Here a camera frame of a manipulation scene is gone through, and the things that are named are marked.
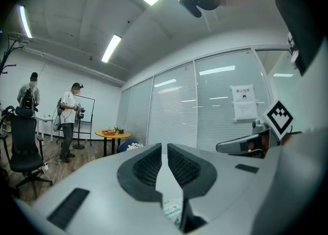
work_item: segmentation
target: power strip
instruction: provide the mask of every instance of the power strip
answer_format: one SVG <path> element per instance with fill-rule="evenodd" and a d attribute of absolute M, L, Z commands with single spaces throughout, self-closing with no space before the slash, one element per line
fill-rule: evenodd
<path fill-rule="evenodd" d="M 44 164 L 44 166 L 42 169 L 45 171 L 48 171 L 49 170 L 48 164 L 47 163 L 43 163 L 43 164 Z"/>

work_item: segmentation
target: tripod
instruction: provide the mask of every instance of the tripod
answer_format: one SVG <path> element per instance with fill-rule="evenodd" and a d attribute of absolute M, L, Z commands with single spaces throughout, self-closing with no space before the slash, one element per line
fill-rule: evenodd
<path fill-rule="evenodd" d="M 77 144 L 73 145 L 74 149 L 83 149 L 84 145 L 80 144 L 80 126 L 81 126 L 81 118 L 78 119 L 78 133 L 77 133 Z"/>

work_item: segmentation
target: chair armrest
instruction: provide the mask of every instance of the chair armrest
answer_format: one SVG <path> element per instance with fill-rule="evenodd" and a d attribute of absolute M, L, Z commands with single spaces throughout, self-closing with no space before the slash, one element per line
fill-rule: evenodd
<path fill-rule="evenodd" d="M 5 140 L 8 137 L 8 134 L 2 135 L 0 134 L 0 139 Z"/>
<path fill-rule="evenodd" d="M 0 135 L 0 139 L 2 139 L 4 141 L 4 147 L 5 147 L 5 152 L 6 152 L 6 155 L 7 155 L 7 158 L 8 158 L 8 161 L 10 162 L 10 158 L 9 158 L 9 153 L 8 153 L 8 149 L 7 149 L 7 141 L 6 141 L 6 138 L 8 137 L 7 134 L 5 135 Z"/>
<path fill-rule="evenodd" d="M 39 141 L 39 145 L 40 145 L 40 154 L 41 154 L 41 158 L 42 158 L 42 161 L 43 161 L 43 150 L 42 150 L 42 141 L 43 141 L 43 138 L 40 137 L 40 136 L 37 136 L 36 137 Z"/>

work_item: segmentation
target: wall trim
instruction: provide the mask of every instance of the wall trim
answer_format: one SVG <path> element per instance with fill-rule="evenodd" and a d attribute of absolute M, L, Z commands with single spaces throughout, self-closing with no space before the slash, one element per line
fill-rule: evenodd
<path fill-rule="evenodd" d="M 197 148 L 197 142 L 198 142 L 198 82 L 197 82 L 197 72 L 196 72 L 196 65 L 195 61 L 193 60 L 193 69 L 194 69 L 194 79 L 195 79 L 195 94 L 196 94 L 196 143 L 195 148 Z"/>
<path fill-rule="evenodd" d="M 288 51 L 289 51 L 289 50 L 290 50 L 290 47 L 288 47 L 288 46 L 286 46 L 286 45 L 262 45 L 262 46 L 256 45 L 256 46 L 247 46 L 247 47 L 231 48 L 231 49 L 225 49 L 225 50 L 220 50 L 220 51 L 212 52 L 212 53 L 209 53 L 209 54 L 205 54 L 205 55 L 203 55 L 203 56 L 198 56 L 198 57 L 195 57 L 195 58 L 192 58 L 192 59 L 186 60 L 186 61 L 181 62 L 181 63 L 179 63 L 179 64 L 173 65 L 173 66 L 171 66 L 171 67 L 169 67 L 169 68 L 167 68 L 167 69 L 164 69 L 164 70 L 162 70 L 162 71 L 160 71 L 160 72 L 157 72 L 157 73 L 155 73 L 154 75 L 149 76 L 149 77 L 147 77 L 147 78 L 145 78 L 145 79 L 143 79 L 143 80 L 141 80 L 141 81 L 139 81 L 139 82 L 133 84 L 132 86 L 130 86 L 130 87 L 128 87 L 128 88 L 122 90 L 122 92 L 125 91 L 125 90 L 130 89 L 131 87 L 133 87 L 133 86 L 135 86 L 135 85 L 137 85 L 137 84 L 140 84 L 140 83 L 144 82 L 144 81 L 147 80 L 147 79 L 150 79 L 150 78 L 152 78 L 152 77 L 154 77 L 154 76 L 157 76 L 157 75 L 159 75 L 159 74 L 161 74 L 161 73 L 164 73 L 164 72 L 166 72 L 166 71 L 168 71 L 168 70 L 171 70 L 171 69 L 174 69 L 174 68 L 180 67 L 180 66 L 182 66 L 182 65 L 185 65 L 185 64 L 191 63 L 191 62 L 193 62 L 193 61 L 198 61 L 198 60 L 202 60 L 202 59 L 206 59 L 206 58 L 214 57 L 214 56 L 218 56 L 218 55 L 223 55 L 223 54 L 229 54 L 229 53 L 233 53 L 233 52 L 237 52 L 237 51 L 252 50 L 252 49 L 254 49 L 254 50 L 288 50 Z"/>
<path fill-rule="evenodd" d="M 150 109 L 151 109 L 151 106 L 152 106 L 152 99 L 153 99 L 153 87 L 154 87 L 154 77 L 152 78 L 152 87 L 151 87 L 151 89 L 150 89 L 150 100 L 149 100 L 149 111 L 148 111 L 147 133 L 146 133 L 146 145 L 148 145 L 149 119 L 150 119 Z"/>
<path fill-rule="evenodd" d="M 110 75 L 107 75 L 105 73 L 102 73 L 102 72 L 99 72 L 99 71 L 96 71 L 94 69 L 90 69 L 90 68 L 87 68 L 87 67 L 84 67 L 80 64 L 77 64 L 77 63 L 73 63 L 71 61 L 68 61 L 66 59 L 63 59 L 63 58 L 60 58 L 60 57 L 57 57 L 57 56 L 54 56 L 54 55 L 51 55 L 49 53 L 46 53 L 46 52 L 43 52 L 43 51 L 40 51 L 40 50 L 36 50 L 36 49 L 31 49 L 29 47 L 24 47 L 23 48 L 23 51 L 25 52 L 29 52 L 29 53 L 32 53 L 32 54 L 35 54 L 35 55 L 38 55 L 38 56 L 41 56 L 42 58 L 47 58 L 53 62 L 56 62 L 60 65 L 63 65 L 63 66 L 66 66 L 66 67 L 70 67 L 70 68 L 73 68 L 73 69 L 76 69 L 76 70 L 79 70 L 79 71 L 82 71 L 82 72 L 86 72 L 88 74 L 91 74 L 91 75 L 94 75 L 94 76 L 97 76 L 97 77 L 100 77 L 100 78 L 103 78 L 103 79 L 106 79 L 106 80 L 109 80 L 111 82 L 114 82 L 114 83 L 117 83 L 121 86 L 123 86 L 125 84 L 124 81 L 120 80 L 120 79 L 117 79 L 117 78 L 114 78 Z"/>
<path fill-rule="evenodd" d="M 48 134 L 48 133 L 44 133 L 44 136 L 46 137 L 50 137 L 51 135 Z M 63 136 L 57 136 L 57 135 L 52 135 L 53 138 L 57 138 L 57 139 L 63 139 L 64 137 Z M 104 139 L 88 139 L 88 141 L 92 141 L 92 142 L 101 142 L 101 141 L 104 141 Z"/>

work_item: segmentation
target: chair base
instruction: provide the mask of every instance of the chair base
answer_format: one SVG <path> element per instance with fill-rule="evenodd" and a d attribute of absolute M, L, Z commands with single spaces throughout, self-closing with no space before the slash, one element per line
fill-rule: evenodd
<path fill-rule="evenodd" d="M 50 183 L 50 186 L 53 185 L 53 182 L 51 180 L 48 179 L 43 179 L 38 177 L 39 174 L 42 174 L 43 171 L 42 169 L 38 169 L 36 172 L 27 172 L 27 177 L 25 179 L 23 179 L 20 183 L 18 183 L 15 187 L 18 190 L 18 188 L 28 182 L 31 182 L 32 184 L 32 188 L 33 188 L 33 194 L 34 194 L 34 198 L 37 198 L 37 193 L 36 193 L 36 188 L 35 188 L 35 181 L 41 181 L 41 182 L 48 182 Z"/>

